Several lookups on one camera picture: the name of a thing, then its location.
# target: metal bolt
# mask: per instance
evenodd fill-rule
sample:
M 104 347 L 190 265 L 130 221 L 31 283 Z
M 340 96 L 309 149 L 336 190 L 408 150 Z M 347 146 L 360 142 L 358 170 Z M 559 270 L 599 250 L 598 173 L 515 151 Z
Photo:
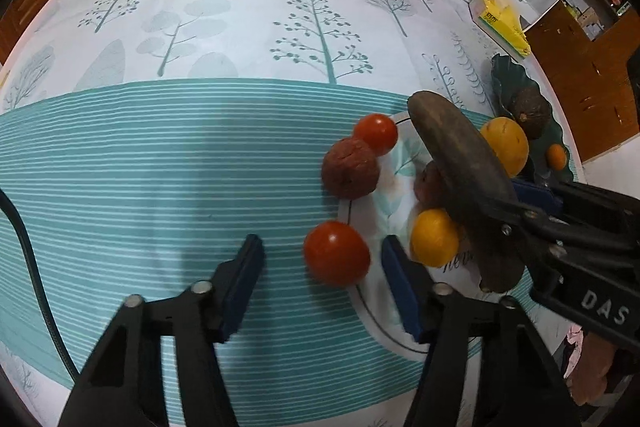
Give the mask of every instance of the metal bolt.
M 453 293 L 453 288 L 446 282 L 436 282 L 432 289 L 436 295 L 451 295 Z
M 140 306 L 140 304 L 142 304 L 144 301 L 145 299 L 142 298 L 142 295 L 134 293 L 133 295 L 129 295 L 129 297 L 124 299 L 124 305 L 127 308 L 135 308 L 136 306 Z
M 197 294 L 207 293 L 213 288 L 213 285 L 210 281 L 198 281 L 193 283 L 191 286 L 191 291 Z
M 514 299 L 510 295 L 504 296 L 502 299 L 500 299 L 500 304 L 510 310 L 514 310 L 518 307 L 518 301 L 516 301 L 516 299 Z
M 566 250 L 559 245 L 551 245 L 549 247 L 549 253 L 554 257 L 558 257 L 559 259 L 560 257 L 564 257 L 566 255 Z

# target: red tomato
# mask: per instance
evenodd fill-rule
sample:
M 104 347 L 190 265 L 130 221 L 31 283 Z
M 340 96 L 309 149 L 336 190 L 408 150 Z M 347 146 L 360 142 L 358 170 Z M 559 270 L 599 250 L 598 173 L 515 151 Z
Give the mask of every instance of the red tomato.
M 384 114 L 369 114 L 353 128 L 353 137 L 365 141 L 376 156 L 384 156 L 398 141 L 398 128 Z
M 354 285 L 369 271 L 367 243 L 339 221 L 325 221 L 306 234 L 302 250 L 311 275 L 329 286 Z

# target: dark green leaf-shaped plate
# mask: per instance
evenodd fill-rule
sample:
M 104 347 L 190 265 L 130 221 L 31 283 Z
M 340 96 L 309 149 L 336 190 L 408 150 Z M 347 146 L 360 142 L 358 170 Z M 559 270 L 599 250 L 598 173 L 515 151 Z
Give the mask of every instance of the dark green leaf-shaped plate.
M 495 55 L 492 58 L 491 78 L 501 116 L 514 119 L 506 106 L 513 95 L 523 87 L 536 86 L 540 92 L 540 86 L 527 76 L 525 68 L 513 62 L 511 57 L 507 55 Z M 555 176 L 556 179 L 563 182 L 573 181 L 574 174 L 569 169 L 569 162 L 561 171 L 554 171 L 546 164 L 546 150 L 554 143 L 562 144 L 567 158 L 571 158 L 571 153 L 562 140 L 562 127 L 552 115 L 542 136 L 537 140 L 529 141 L 529 161 L 520 175 L 536 183 L 544 182 L 550 176 Z

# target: plate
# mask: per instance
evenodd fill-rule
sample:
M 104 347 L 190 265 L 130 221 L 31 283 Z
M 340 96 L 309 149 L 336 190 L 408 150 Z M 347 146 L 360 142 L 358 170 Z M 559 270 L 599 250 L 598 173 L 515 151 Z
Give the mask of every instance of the plate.
M 465 113 L 476 127 L 487 117 Z M 409 115 L 404 112 L 392 117 L 398 127 L 398 143 L 387 155 L 379 158 L 380 181 L 376 190 L 354 201 L 341 201 L 338 219 L 349 223 L 364 238 L 371 252 L 367 276 L 351 287 L 350 298 L 358 317 L 386 349 L 409 360 L 423 360 L 428 346 L 417 344 L 402 328 L 402 322 L 380 263 L 380 246 L 388 234 L 397 235 L 404 250 L 409 252 L 409 237 L 415 217 L 421 207 L 414 195 L 416 173 L 431 160 L 431 156 L 416 133 Z M 480 273 L 468 240 L 463 237 L 457 256 L 440 268 L 428 268 L 435 281 L 447 282 L 466 297 L 497 302 L 504 294 L 484 293 L 479 288 Z M 531 279 L 525 270 L 518 285 L 507 292 L 513 295 L 529 314 L 543 339 L 555 350 L 566 334 L 568 323 L 559 315 L 541 308 L 529 298 Z M 469 357 L 480 351 L 479 339 L 470 339 Z
M 540 86 L 534 80 L 531 80 L 525 68 L 513 62 L 511 57 L 495 55 L 491 60 L 491 64 L 492 84 L 495 96 L 498 99 L 500 116 L 515 120 L 514 116 L 506 108 L 513 95 L 524 87 L 529 86 L 536 86 L 538 92 L 540 92 Z M 554 143 L 559 143 L 564 147 L 564 152 L 568 159 L 564 169 L 561 171 L 551 170 L 546 164 L 546 150 Z M 529 161 L 527 161 L 527 165 L 520 176 L 534 183 L 544 182 L 550 176 L 554 176 L 563 182 L 572 182 L 574 181 L 574 174 L 570 169 L 570 160 L 571 154 L 562 140 L 562 127 L 551 115 L 542 136 L 536 140 L 529 141 Z

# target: yellow fruit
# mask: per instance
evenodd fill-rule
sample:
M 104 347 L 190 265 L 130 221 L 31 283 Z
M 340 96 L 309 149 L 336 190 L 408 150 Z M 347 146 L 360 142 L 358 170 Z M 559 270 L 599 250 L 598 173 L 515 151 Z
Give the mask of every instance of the yellow fruit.
M 546 150 L 546 164 L 554 171 L 561 171 L 566 167 L 566 150 L 559 143 L 554 143 Z
M 425 266 L 440 267 L 458 253 L 458 226 L 443 208 L 420 213 L 411 232 L 413 257 Z
M 485 123 L 480 134 L 494 150 L 510 178 L 522 171 L 529 157 L 529 142 L 522 127 L 510 118 L 500 116 Z

